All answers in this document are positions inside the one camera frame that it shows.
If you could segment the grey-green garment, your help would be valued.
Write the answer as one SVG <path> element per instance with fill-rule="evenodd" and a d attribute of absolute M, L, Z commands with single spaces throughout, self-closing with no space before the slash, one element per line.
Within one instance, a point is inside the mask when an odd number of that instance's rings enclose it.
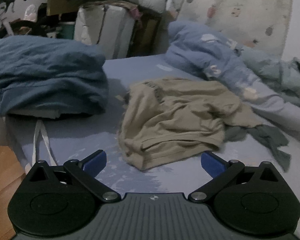
<path fill-rule="evenodd" d="M 277 127 L 258 125 L 247 128 L 226 125 L 224 142 L 243 141 L 248 134 L 270 150 L 271 155 L 285 173 L 289 171 L 291 155 L 280 150 L 281 147 L 288 146 L 289 141 Z"/>

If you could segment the beige t-shirt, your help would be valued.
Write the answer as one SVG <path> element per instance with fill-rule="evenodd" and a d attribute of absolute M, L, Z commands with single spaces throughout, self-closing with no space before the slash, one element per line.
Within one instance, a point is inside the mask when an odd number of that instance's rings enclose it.
<path fill-rule="evenodd" d="M 226 125 L 261 124 L 220 82 L 167 77 L 130 86 L 118 140 L 125 161 L 145 171 L 219 149 Z"/>

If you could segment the teal green blanket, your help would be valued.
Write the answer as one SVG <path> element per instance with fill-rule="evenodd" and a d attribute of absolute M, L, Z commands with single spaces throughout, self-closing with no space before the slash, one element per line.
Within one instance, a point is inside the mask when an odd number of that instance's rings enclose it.
<path fill-rule="evenodd" d="M 244 46 L 241 59 L 262 82 L 281 97 L 300 107 L 300 60 L 283 61 L 264 51 Z"/>

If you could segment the white patterned curtain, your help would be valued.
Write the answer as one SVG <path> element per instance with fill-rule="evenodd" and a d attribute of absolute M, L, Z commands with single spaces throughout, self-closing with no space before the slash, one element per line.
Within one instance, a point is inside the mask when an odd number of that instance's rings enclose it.
<path fill-rule="evenodd" d="M 190 20 L 220 31 L 245 46 L 281 56 L 293 0 L 171 0 L 178 20 Z"/>

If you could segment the dark blue folded garment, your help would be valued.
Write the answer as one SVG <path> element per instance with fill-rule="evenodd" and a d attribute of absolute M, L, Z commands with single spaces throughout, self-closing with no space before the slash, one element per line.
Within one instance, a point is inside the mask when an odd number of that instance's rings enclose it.
<path fill-rule="evenodd" d="M 0 116 L 18 110 L 102 114 L 108 102 L 97 45 L 40 36 L 0 39 Z"/>

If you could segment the cardboard box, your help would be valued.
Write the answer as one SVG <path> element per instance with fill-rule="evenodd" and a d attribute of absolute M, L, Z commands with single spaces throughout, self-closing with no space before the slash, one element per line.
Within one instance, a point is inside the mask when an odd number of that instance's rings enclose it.
<path fill-rule="evenodd" d="M 75 1 L 66 0 L 47 0 L 47 16 L 60 15 L 78 10 L 78 5 Z"/>

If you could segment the light blue patterned duvet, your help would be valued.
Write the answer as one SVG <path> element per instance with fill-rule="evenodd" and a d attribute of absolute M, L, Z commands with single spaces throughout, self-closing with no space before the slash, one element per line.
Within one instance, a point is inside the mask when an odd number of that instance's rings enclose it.
<path fill-rule="evenodd" d="M 202 79 L 221 82 L 256 114 L 300 140 L 300 107 L 285 101 L 244 64 L 244 45 L 192 21 L 171 22 L 168 39 L 168 64 Z"/>

